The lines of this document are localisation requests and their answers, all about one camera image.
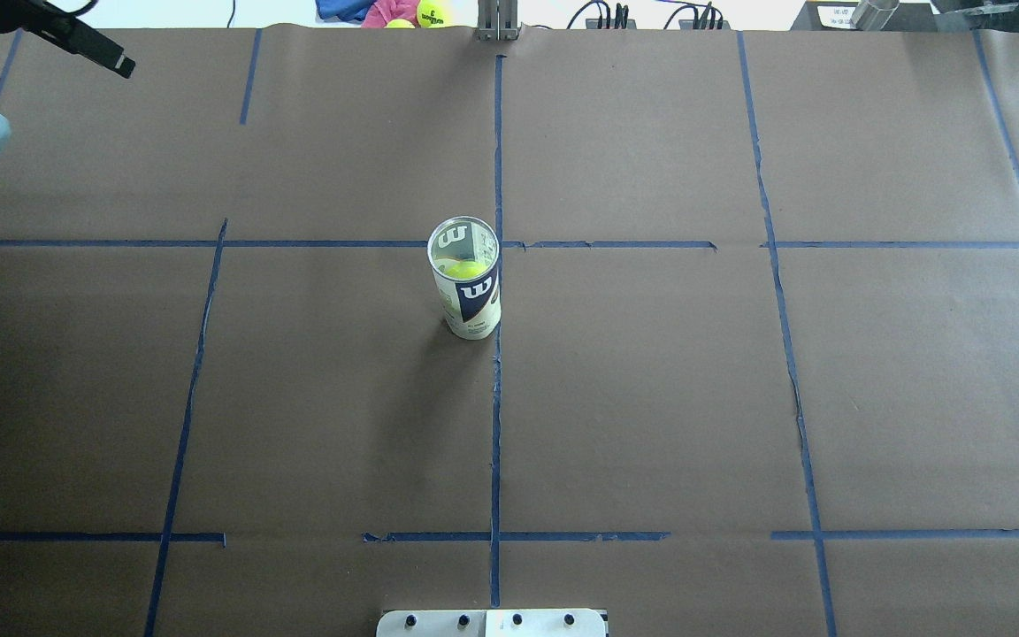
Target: tennis ball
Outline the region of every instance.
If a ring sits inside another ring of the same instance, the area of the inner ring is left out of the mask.
[[[447,267],[442,273],[449,278],[460,278],[469,281],[470,278],[480,277],[486,267],[477,261],[460,261],[455,265]]]
[[[416,17],[419,19],[419,25],[428,29],[454,24],[449,0],[422,0],[416,9]]]

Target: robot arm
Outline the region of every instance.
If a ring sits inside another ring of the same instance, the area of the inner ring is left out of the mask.
[[[94,4],[96,1],[91,1],[84,9],[64,11],[44,0],[0,0],[0,33],[23,29],[69,53],[88,57],[121,77],[129,77],[137,62],[124,56],[124,48],[77,19]]]

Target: white mounting plate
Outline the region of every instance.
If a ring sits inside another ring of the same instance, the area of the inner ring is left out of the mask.
[[[390,612],[379,618],[376,637],[607,637],[603,613],[592,608]],[[570,615],[571,625],[566,623]],[[468,625],[459,624],[462,616]],[[515,616],[521,624],[515,624]],[[416,618],[414,626],[408,626],[409,617]]]

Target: tennis ball can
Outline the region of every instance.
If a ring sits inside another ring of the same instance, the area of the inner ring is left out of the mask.
[[[478,339],[501,321],[501,246],[485,221],[453,217],[427,242],[445,323],[457,337]]]

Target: pink cloth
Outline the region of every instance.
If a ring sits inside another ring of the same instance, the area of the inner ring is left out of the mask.
[[[419,0],[376,0],[361,29],[384,29],[391,20],[405,19],[410,23],[416,23],[416,10],[419,8]]]

